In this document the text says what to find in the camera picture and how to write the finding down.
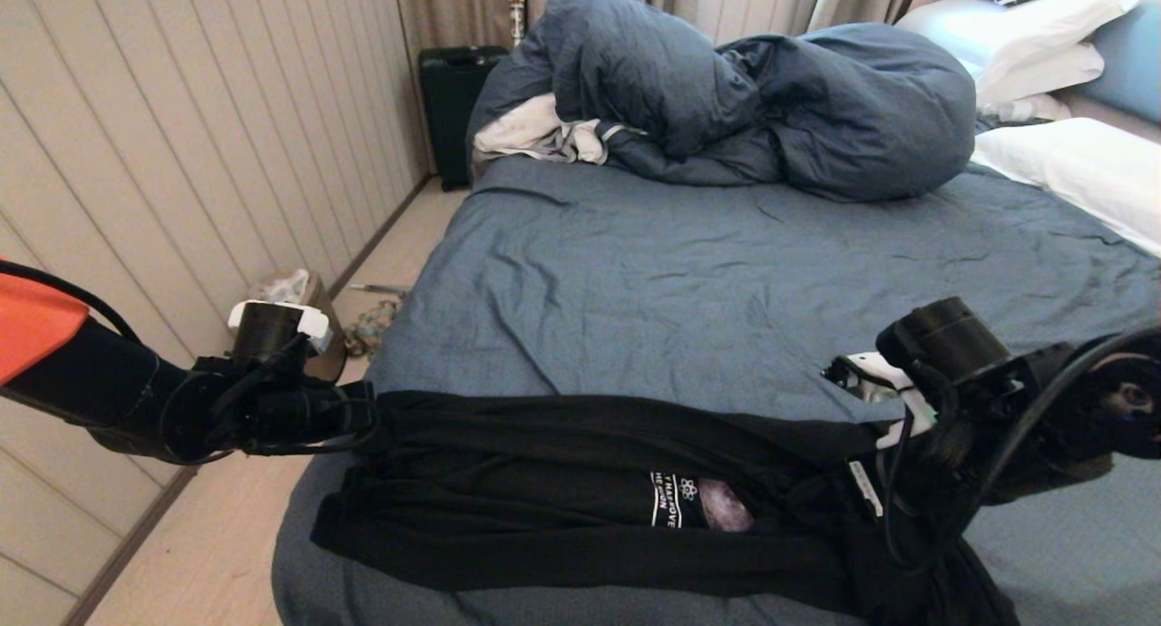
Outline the black printed t-shirt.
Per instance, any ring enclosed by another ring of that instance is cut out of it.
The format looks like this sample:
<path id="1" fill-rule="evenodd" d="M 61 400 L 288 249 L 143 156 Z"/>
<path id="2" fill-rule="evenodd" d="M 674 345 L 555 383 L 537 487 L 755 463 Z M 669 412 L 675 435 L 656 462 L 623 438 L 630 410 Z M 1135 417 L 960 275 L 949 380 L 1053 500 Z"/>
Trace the black printed t-shirt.
<path id="1" fill-rule="evenodd" d="M 773 593 L 870 626 L 1021 626 L 967 544 L 906 573 L 846 462 L 871 424 L 639 397 L 385 393 L 313 544 L 439 592 Z"/>

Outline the bronze trash bin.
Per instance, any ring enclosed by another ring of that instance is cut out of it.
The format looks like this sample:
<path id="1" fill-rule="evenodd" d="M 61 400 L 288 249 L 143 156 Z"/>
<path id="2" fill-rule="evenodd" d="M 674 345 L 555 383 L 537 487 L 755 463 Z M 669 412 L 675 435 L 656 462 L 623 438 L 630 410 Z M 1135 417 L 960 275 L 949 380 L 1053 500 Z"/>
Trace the bronze trash bin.
<path id="1" fill-rule="evenodd" d="M 327 381 L 336 382 L 341 377 L 347 361 L 346 345 L 339 333 L 339 321 L 337 321 L 336 307 L 333 307 L 327 287 L 325 287 L 319 273 L 313 269 L 310 271 L 312 279 L 307 296 L 302 300 L 301 304 L 295 305 L 307 305 L 327 316 L 330 341 L 327 341 L 327 348 L 320 350 L 319 353 L 307 359 L 304 370 L 311 377 L 327 379 Z"/>

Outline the teal patterned cloth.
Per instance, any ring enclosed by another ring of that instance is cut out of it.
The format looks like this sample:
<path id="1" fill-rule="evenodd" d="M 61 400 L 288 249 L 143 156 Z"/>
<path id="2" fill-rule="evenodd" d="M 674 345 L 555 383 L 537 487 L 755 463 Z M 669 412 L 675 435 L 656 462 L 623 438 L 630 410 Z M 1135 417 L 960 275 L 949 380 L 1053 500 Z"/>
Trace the teal patterned cloth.
<path id="1" fill-rule="evenodd" d="M 352 358 L 373 360 L 382 347 L 388 329 L 394 325 L 395 317 L 401 311 L 403 300 L 398 297 L 383 298 L 376 307 L 360 312 L 344 329 L 346 353 Z"/>

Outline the clear plastic bin bag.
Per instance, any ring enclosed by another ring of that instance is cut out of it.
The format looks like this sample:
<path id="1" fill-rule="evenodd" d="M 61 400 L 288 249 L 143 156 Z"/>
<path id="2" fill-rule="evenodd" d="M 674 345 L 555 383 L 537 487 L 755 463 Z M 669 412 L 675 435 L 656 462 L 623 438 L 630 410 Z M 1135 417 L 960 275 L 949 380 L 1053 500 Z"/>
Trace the clear plastic bin bag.
<path id="1" fill-rule="evenodd" d="M 311 283 L 311 271 L 295 268 L 266 275 L 248 288 L 248 298 L 258 302 L 301 304 Z"/>

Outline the black suitcase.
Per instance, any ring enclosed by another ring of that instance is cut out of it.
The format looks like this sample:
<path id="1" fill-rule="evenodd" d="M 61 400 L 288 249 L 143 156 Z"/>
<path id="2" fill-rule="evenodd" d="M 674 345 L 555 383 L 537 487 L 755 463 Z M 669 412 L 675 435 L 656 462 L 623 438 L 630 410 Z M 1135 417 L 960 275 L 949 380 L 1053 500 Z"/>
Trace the black suitcase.
<path id="1" fill-rule="evenodd" d="M 469 184 L 467 129 L 489 73 L 506 58 L 505 46 L 431 48 L 418 55 L 419 82 L 430 142 L 444 190 Z"/>

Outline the bed with blue sheet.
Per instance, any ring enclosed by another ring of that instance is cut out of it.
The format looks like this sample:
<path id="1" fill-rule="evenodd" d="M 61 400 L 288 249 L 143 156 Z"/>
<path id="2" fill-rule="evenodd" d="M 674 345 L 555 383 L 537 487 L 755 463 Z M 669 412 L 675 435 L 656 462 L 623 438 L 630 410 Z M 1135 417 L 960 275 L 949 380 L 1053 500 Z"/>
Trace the bed with blue sheet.
<path id="1" fill-rule="evenodd" d="M 975 171 L 908 201 L 699 188 L 509 158 L 475 184 L 366 377 L 376 391 L 607 394 L 889 419 L 825 384 L 913 308 L 965 298 L 1014 353 L 1156 318 L 1161 261 L 1047 190 Z M 861 626 L 763 596 L 440 593 L 309 539 L 353 465 L 315 459 L 277 532 L 284 626 Z M 1161 626 L 1161 465 L 986 509 L 966 533 L 1021 626 Z"/>

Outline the long white pillow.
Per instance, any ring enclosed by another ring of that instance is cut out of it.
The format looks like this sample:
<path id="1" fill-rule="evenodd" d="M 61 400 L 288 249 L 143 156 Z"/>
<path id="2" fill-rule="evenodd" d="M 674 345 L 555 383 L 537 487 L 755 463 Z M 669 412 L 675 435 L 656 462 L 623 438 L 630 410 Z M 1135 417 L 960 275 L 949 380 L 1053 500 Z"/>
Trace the long white pillow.
<path id="1" fill-rule="evenodd" d="M 1068 201 L 1161 259 L 1161 145 L 1095 118 L 998 127 L 971 161 Z"/>

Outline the small white pillow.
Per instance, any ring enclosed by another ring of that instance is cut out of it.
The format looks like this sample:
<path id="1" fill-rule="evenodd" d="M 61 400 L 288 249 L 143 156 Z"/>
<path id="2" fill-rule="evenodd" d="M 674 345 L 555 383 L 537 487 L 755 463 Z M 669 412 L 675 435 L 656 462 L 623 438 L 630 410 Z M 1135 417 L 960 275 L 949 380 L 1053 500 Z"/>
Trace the small white pillow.
<path id="1" fill-rule="evenodd" d="M 978 108 L 978 114 L 983 118 L 1003 122 L 1003 124 L 1015 124 L 1015 122 L 1057 122 L 1061 121 L 1061 118 L 1073 117 L 1069 107 L 1048 93 L 1037 93 L 1037 95 L 1027 98 L 987 103 Z"/>

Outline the crumpled dark blue duvet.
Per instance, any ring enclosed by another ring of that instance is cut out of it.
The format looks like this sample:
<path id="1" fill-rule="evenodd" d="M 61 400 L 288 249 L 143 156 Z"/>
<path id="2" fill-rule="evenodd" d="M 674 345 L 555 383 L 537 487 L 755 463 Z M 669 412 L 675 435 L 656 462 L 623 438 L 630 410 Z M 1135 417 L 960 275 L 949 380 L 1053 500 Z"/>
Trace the crumpled dark blue duvet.
<path id="1" fill-rule="evenodd" d="M 937 190 L 969 166 L 975 84 L 932 39 L 888 24 L 712 44 L 639 0 L 549 0 L 489 73 L 467 129 L 551 93 L 564 121 L 616 134 L 605 164 L 654 182 L 784 184 L 832 201 Z"/>

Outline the flat white pillow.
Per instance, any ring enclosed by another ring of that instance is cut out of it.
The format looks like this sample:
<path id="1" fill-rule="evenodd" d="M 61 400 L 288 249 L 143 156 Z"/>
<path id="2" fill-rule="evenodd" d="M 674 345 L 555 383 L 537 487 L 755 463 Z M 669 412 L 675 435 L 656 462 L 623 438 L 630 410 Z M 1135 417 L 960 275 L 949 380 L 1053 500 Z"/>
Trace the flat white pillow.
<path id="1" fill-rule="evenodd" d="M 988 71 L 976 81 L 976 105 L 998 105 L 1057 89 L 1091 82 L 1106 71 L 1106 60 L 1090 43 L 1072 44 L 1063 50 L 1014 64 L 1003 72 Z"/>

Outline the large white pillow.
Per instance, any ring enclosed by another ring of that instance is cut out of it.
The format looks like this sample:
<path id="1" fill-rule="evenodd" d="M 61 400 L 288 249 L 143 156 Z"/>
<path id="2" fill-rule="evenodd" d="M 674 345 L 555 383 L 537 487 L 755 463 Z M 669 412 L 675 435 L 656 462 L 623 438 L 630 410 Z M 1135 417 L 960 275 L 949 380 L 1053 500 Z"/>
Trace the large white pillow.
<path id="1" fill-rule="evenodd" d="M 945 48 L 980 87 L 1022 64 L 1068 50 L 1138 5 L 1139 0 L 1033 0 L 1014 6 L 942 0 L 917 7 L 895 26 Z"/>

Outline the blue padded headboard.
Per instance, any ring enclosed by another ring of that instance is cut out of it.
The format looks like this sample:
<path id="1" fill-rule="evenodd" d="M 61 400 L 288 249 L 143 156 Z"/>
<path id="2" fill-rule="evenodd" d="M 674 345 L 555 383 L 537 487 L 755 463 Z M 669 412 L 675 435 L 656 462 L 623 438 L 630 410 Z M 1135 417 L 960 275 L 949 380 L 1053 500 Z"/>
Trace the blue padded headboard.
<path id="1" fill-rule="evenodd" d="M 1079 95 L 1161 125 L 1161 3 L 1138 5 L 1099 26 L 1089 42 L 1104 69 Z"/>

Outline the white sheer curtain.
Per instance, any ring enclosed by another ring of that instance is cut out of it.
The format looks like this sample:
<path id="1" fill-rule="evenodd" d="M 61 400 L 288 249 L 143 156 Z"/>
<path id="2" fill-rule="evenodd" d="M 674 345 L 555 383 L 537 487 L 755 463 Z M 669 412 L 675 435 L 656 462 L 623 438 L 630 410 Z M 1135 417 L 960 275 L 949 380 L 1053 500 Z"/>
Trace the white sheer curtain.
<path id="1" fill-rule="evenodd" d="M 693 24 L 714 44 L 758 34 L 805 34 L 817 1 L 697 0 Z"/>

